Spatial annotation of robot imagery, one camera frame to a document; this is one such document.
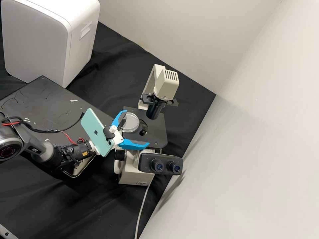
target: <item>smartphone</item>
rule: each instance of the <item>smartphone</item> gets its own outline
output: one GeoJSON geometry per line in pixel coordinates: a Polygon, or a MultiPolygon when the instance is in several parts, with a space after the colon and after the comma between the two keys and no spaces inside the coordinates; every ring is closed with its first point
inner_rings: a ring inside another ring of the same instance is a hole
{"type": "Polygon", "coordinates": [[[112,139],[103,133],[104,125],[91,108],[88,108],[81,119],[81,125],[99,153],[105,157],[114,146],[112,139]]]}

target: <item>black metal plate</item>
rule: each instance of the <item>black metal plate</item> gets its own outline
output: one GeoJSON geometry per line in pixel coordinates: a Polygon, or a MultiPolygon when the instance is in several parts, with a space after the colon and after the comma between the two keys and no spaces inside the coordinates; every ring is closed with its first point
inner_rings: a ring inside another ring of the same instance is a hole
{"type": "Polygon", "coordinates": [[[140,135],[142,126],[133,133],[123,133],[123,137],[132,140],[149,142],[150,148],[163,148],[167,145],[167,135],[164,114],[160,113],[157,119],[149,119],[146,116],[145,110],[140,110],[132,107],[123,107],[124,110],[136,114],[136,116],[143,120],[148,126],[148,132],[145,135],[140,135]]]}
{"type": "MultiPolygon", "coordinates": [[[[0,111],[9,116],[20,116],[36,129],[64,129],[75,123],[82,112],[93,109],[104,125],[110,125],[113,118],[90,105],[75,94],[41,76],[23,88],[0,100],[0,111]]],[[[77,141],[88,139],[80,122],[66,133],[77,141]]],[[[40,141],[49,140],[59,145],[70,144],[62,133],[42,134],[32,132],[40,141]]]]}

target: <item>black cable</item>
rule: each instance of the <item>black cable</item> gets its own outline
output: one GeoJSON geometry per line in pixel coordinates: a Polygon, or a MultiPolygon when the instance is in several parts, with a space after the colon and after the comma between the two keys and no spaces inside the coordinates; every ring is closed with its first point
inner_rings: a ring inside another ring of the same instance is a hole
{"type": "Polygon", "coordinates": [[[3,123],[4,121],[7,121],[7,120],[11,120],[11,119],[19,119],[19,120],[22,120],[19,116],[13,116],[13,117],[7,117],[7,118],[4,118],[1,120],[1,123],[3,123]]]}
{"type": "Polygon", "coordinates": [[[71,126],[69,126],[66,129],[63,129],[63,130],[59,130],[59,129],[48,129],[48,130],[35,129],[35,128],[32,127],[32,125],[30,125],[26,121],[23,121],[22,119],[19,122],[20,122],[20,124],[24,124],[29,130],[31,130],[33,132],[36,132],[36,133],[59,133],[60,131],[66,131],[66,130],[72,128],[74,125],[76,125],[83,118],[83,116],[84,116],[84,112],[81,113],[80,118],[74,124],[72,124],[71,126]]]}
{"type": "Polygon", "coordinates": [[[61,131],[66,131],[66,130],[68,130],[69,128],[72,128],[73,126],[75,126],[75,125],[83,118],[83,116],[84,116],[84,112],[81,113],[81,116],[80,116],[80,118],[77,120],[77,122],[75,122],[74,124],[72,124],[72,125],[69,126],[68,128],[63,129],[63,130],[61,130],[61,131]]]}

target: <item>white box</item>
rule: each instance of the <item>white box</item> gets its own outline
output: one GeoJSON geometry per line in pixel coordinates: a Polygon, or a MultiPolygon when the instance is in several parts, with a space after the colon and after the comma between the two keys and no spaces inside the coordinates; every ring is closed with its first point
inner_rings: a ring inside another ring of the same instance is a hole
{"type": "Polygon", "coordinates": [[[6,70],[67,87],[91,58],[99,13],[98,0],[2,0],[6,70]]]}

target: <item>black tabletop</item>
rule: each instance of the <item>black tabletop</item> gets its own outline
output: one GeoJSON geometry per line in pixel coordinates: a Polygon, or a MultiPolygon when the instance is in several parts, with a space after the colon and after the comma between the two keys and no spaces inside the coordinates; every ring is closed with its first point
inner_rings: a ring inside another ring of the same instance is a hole
{"type": "MultiPolygon", "coordinates": [[[[123,106],[137,107],[154,64],[175,70],[99,23],[92,58],[67,90],[115,117],[123,106]]],[[[9,76],[3,66],[0,65],[0,98],[25,85],[9,76]]],[[[178,76],[179,107],[162,111],[168,139],[163,153],[183,156],[215,94],[181,72],[178,76]]],[[[22,157],[3,163],[0,223],[19,238],[134,238],[146,188],[119,185],[113,163],[107,158],[94,160],[78,179],[69,181],[52,178],[22,157]]],[[[139,234],[169,180],[168,176],[154,177],[139,234]]]]}

